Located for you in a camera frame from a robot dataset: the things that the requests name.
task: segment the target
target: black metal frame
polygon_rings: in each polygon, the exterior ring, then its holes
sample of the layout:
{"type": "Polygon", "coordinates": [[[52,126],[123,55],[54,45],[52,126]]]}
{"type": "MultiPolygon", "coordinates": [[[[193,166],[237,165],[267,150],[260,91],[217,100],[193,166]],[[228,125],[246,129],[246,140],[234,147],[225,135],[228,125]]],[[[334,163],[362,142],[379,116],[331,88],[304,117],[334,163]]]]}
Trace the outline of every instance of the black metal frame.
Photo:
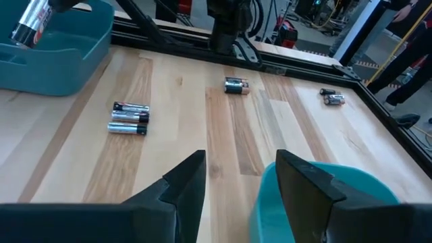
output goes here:
{"type": "Polygon", "coordinates": [[[381,103],[360,83],[360,80],[347,78],[340,68],[266,52],[260,52],[263,58],[263,64],[261,67],[256,67],[247,64],[245,61],[236,59],[235,57],[217,55],[210,52],[207,49],[207,39],[210,34],[162,25],[159,25],[159,28],[164,35],[176,39],[179,43],[183,43],[181,44],[183,47],[178,48],[177,45],[160,45],[153,43],[142,33],[141,29],[137,27],[133,21],[118,17],[115,17],[111,43],[114,45],[145,49],[259,72],[351,88],[393,137],[405,148],[423,171],[432,179],[431,156],[409,135],[407,129],[398,126],[381,103]]]}

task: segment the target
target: wood grain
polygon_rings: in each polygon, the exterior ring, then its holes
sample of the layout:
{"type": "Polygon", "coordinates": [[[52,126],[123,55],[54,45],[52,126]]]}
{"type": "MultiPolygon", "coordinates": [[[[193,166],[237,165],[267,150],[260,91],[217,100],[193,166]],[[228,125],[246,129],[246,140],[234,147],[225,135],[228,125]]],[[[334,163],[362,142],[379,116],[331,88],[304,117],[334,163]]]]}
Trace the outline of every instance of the wood grain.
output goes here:
{"type": "Polygon", "coordinates": [[[357,167],[403,202],[430,203],[432,181],[353,90],[121,47],[70,97],[0,90],[0,202],[118,203],[198,149],[207,184],[198,242],[248,242],[261,174],[277,149],[357,167]],[[227,76],[248,95],[225,94],[227,76]],[[320,88],[338,89],[328,107],[320,88]],[[110,134],[114,101],[150,104],[145,137],[110,134]]]}

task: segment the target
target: black pants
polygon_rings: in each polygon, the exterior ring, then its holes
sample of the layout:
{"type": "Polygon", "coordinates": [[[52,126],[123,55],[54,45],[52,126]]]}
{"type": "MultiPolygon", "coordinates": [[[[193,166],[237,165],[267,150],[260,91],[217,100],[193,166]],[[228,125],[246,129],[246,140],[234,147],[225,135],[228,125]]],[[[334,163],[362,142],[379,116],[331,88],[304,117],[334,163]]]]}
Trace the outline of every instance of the black pants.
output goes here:
{"type": "MultiPolygon", "coordinates": [[[[376,94],[393,82],[405,69],[419,58],[432,53],[432,28],[424,31],[414,42],[405,49],[384,70],[378,79],[370,83],[367,88],[376,94]]],[[[392,92],[386,99],[390,105],[403,103],[418,91],[432,77],[432,55],[429,55],[423,67],[402,87],[392,92]]]]}

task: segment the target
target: shoe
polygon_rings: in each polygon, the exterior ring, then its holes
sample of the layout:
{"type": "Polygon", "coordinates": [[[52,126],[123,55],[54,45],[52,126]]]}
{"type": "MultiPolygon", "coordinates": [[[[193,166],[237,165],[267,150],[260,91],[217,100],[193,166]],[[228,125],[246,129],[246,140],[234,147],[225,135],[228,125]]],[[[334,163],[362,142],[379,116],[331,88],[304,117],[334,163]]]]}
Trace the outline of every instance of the shoe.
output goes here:
{"type": "Polygon", "coordinates": [[[387,101],[384,102],[383,106],[388,110],[388,111],[394,111],[394,109],[396,109],[395,105],[392,105],[390,103],[388,103],[387,101]]]}

